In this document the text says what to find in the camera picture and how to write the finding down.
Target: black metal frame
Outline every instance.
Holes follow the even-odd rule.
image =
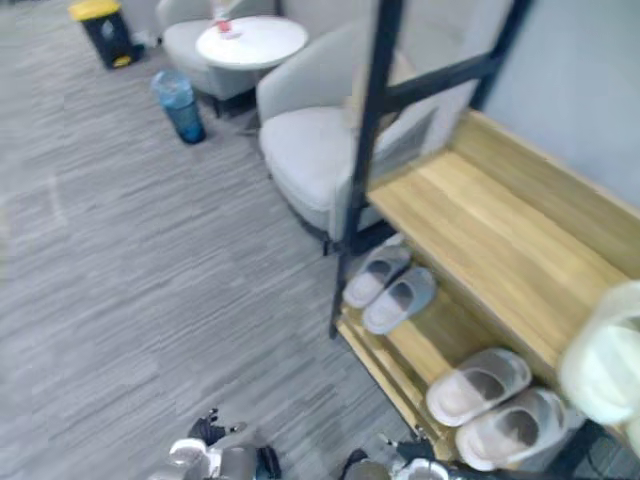
[[[402,23],[404,0],[380,0],[370,62],[371,74],[367,85],[362,128],[351,180],[351,196],[345,218],[344,235],[337,244],[339,258],[329,325],[331,338],[337,335],[336,322],[340,317],[342,292],[346,287],[347,273],[354,255],[360,216],[362,210],[367,207],[369,166],[380,116],[384,113],[398,112],[414,102],[462,85],[469,80],[482,80],[472,99],[472,106],[481,105],[495,81],[495,76],[532,2],[533,0],[513,0],[502,33],[490,53],[427,73],[394,87],[387,87],[393,51]]]

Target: cushion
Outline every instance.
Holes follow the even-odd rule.
[[[345,98],[344,121],[351,130],[359,130],[364,111],[364,100],[367,94],[367,80],[369,78],[368,68],[361,68],[353,79],[353,89],[351,95]],[[389,73],[389,85],[398,85],[411,80],[416,76],[416,71],[400,52],[396,51],[393,56],[393,65]],[[380,118],[378,133],[386,130],[398,118],[398,113],[388,113]]]
[[[162,35],[162,45],[167,54],[186,68],[206,72],[208,65],[196,50],[196,42],[211,26],[211,20],[193,20],[176,23]]]
[[[316,107],[270,118],[260,131],[265,161],[289,203],[327,231],[336,180],[353,162],[355,140],[342,109]]]

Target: white table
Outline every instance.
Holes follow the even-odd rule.
[[[282,17],[258,16],[231,20],[239,35],[225,38],[213,26],[196,43],[200,55],[211,65],[230,70],[263,70],[275,67],[307,43],[306,30]]]

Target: white slipper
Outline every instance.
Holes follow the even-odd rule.
[[[409,250],[401,246],[376,248],[347,284],[343,293],[344,301],[353,308],[366,307],[410,261]]]
[[[471,467],[495,470],[559,442],[567,432],[567,418],[566,407],[555,393],[532,388],[460,427],[456,446]]]
[[[531,382],[524,360],[502,348],[476,353],[427,390],[427,408],[444,425],[459,427]]]
[[[436,281],[426,268],[414,267],[402,274],[376,298],[362,315],[364,327],[384,335],[426,307],[436,296]]]

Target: floor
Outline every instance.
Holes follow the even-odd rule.
[[[245,119],[203,108],[185,147],[149,90],[162,53],[105,72],[65,4],[0,10],[0,478],[145,478],[213,405],[288,479],[385,456],[375,434],[406,426],[328,339],[335,260]]]

